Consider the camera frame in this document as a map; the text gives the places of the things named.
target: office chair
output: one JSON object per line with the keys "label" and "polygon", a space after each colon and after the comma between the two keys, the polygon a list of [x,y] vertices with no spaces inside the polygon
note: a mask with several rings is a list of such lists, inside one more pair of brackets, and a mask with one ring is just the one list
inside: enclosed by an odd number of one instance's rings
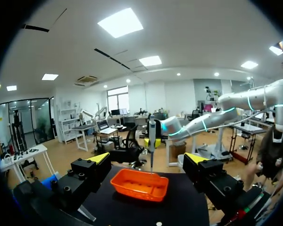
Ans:
{"label": "office chair", "polygon": [[137,130],[137,125],[129,130],[127,137],[123,140],[125,148],[119,148],[109,151],[111,161],[116,161],[118,163],[128,162],[131,168],[139,168],[143,166],[147,161],[140,160],[139,155],[143,151],[143,147],[140,147],[137,140],[135,139],[135,133]]}

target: orange basket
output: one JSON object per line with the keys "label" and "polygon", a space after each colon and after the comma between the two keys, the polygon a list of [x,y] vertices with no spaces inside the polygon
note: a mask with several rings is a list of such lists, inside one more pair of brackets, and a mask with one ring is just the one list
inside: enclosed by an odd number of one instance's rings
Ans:
{"label": "orange basket", "polygon": [[166,195],[169,179],[160,177],[156,173],[121,169],[110,182],[121,194],[136,199],[161,202]]}

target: shelf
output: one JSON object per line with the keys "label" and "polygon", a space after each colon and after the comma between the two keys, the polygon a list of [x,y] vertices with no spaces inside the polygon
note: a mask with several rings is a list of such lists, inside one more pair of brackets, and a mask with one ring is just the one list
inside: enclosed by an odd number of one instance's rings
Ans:
{"label": "shelf", "polygon": [[59,122],[64,123],[64,122],[74,121],[74,120],[79,120],[79,119],[80,119],[80,118],[75,118],[75,119],[66,119],[66,120],[59,121]]}
{"label": "shelf", "polygon": [[67,112],[67,111],[76,111],[75,108],[70,108],[70,109],[63,109],[61,110],[61,112]]}

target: yellow object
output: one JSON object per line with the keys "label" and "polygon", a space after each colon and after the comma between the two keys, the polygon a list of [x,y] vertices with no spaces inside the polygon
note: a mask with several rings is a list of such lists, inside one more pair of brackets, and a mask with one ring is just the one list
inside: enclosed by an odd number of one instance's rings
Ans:
{"label": "yellow object", "polygon": [[91,157],[91,158],[85,159],[85,160],[91,160],[91,161],[96,162],[96,164],[99,164],[108,155],[110,155],[110,154],[107,152],[107,153],[100,154],[100,155],[97,155],[97,156],[94,156],[94,157]]}
{"label": "yellow object", "polygon": [[[145,142],[145,146],[149,147],[149,138],[144,138],[144,142]],[[157,148],[158,146],[160,146],[161,144],[161,139],[155,139],[155,148]]]}
{"label": "yellow object", "polygon": [[206,159],[206,158],[203,158],[203,157],[191,154],[191,153],[187,153],[187,152],[184,153],[184,154],[187,155],[190,159],[192,159],[197,165],[198,165],[199,162],[201,162],[203,160],[209,160],[209,159]]}

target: white robotic arm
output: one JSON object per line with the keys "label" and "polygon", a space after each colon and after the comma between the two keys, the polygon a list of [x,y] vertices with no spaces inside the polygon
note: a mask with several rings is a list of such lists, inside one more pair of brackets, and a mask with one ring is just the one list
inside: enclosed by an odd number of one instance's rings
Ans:
{"label": "white robotic arm", "polygon": [[167,131],[170,139],[178,141],[233,120],[238,116],[236,107],[245,110],[264,110],[275,106],[275,127],[283,132],[283,79],[248,91],[224,94],[217,103],[221,107],[219,112],[205,114],[183,127],[173,116],[161,121],[162,129]]}

